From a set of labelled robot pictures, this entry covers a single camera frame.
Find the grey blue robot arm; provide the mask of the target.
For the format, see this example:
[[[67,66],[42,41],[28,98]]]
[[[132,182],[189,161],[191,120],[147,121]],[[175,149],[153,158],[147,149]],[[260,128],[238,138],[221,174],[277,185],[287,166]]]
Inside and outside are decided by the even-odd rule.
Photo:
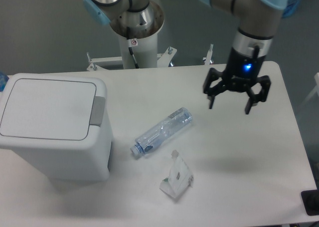
[[[228,90],[248,94],[245,112],[268,97],[271,81],[259,72],[288,0],[200,0],[240,19],[223,71],[211,68],[203,84],[210,102]],[[122,38],[124,68],[157,67],[157,43],[141,44],[163,26],[161,8],[151,0],[83,0],[90,16]]]

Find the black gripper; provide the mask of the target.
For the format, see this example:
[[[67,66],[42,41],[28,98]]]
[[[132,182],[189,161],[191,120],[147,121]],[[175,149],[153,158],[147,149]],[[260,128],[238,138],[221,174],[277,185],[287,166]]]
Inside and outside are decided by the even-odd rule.
[[[249,96],[245,107],[245,114],[249,114],[251,108],[258,102],[266,102],[271,86],[269,76],[258,76],[265,56],[259,56],[259,46],[254,46],[251,56],[246,56],[234,48],[230,55],[224,71],[210,68],[203,84],[203,93],[209,100],[209,109],[212,109],[215,97],[226,90],[235,92],[246,92]],[[211,84],[221,78],[216,85]],[[251,87],[259,83],[261,89],[255,94]]]

